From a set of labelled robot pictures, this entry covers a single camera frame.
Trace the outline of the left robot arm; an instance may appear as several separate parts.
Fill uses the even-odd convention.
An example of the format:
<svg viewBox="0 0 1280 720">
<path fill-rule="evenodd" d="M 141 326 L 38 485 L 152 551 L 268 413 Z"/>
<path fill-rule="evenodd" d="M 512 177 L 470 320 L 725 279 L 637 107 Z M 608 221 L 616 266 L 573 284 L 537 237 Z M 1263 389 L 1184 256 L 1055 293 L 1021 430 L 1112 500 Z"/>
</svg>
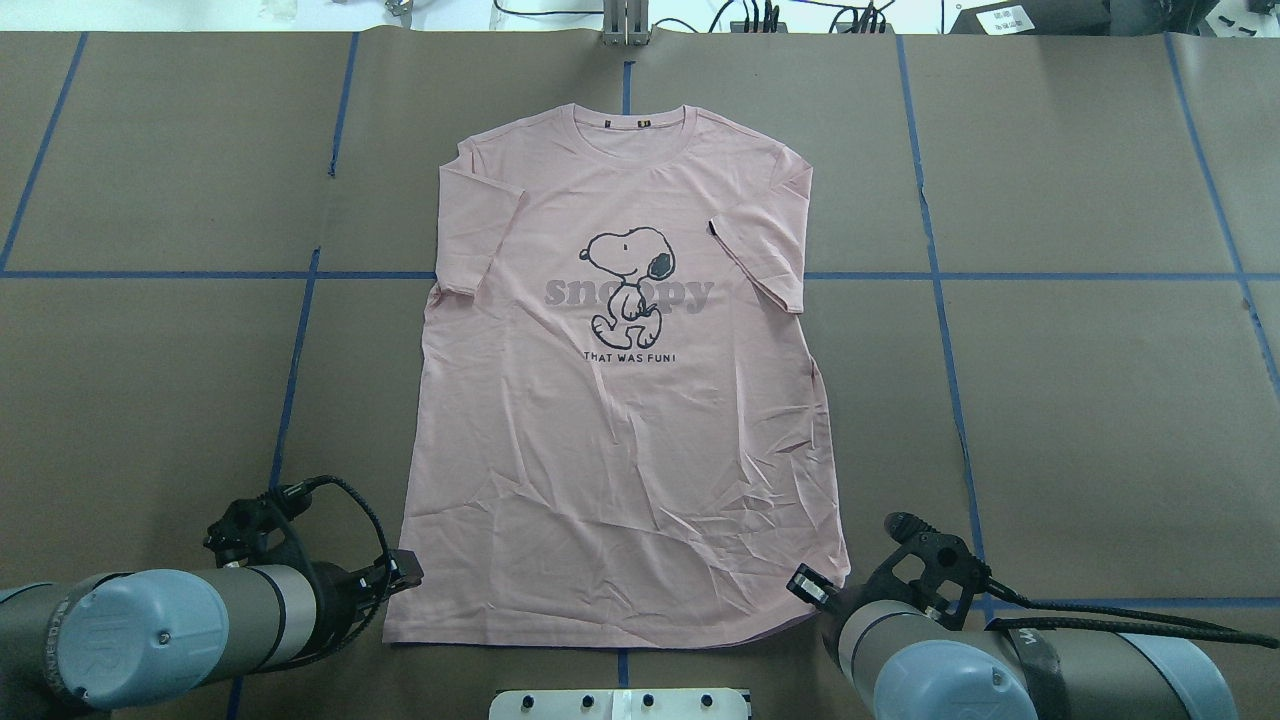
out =
<svg viewBox="0 0 1280 720">
<path fill-rule="evenodd" d="M 357 571 L 319 562 L 104 573 L 3 591 L 5 719 L 108 719 L 348 644 L 392 594 L 422 582 L 408 550 Z"/>
</svg>

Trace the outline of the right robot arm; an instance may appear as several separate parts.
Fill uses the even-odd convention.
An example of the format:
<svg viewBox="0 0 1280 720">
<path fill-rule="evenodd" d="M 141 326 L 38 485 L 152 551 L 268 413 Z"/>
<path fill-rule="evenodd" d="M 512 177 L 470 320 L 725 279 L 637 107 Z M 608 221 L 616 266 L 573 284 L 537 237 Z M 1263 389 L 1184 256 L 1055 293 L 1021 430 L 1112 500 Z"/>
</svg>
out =
<svg viewBox="0 0 1280 720">
<path fill-rule="evenodd" d="M 1132 632 L 946 629 L 934 614 L 838 588 L 808 565 L 788 591 L 876 719 L 1236 719 L 1225 675 L 1189 639 Z"/>
</svg>

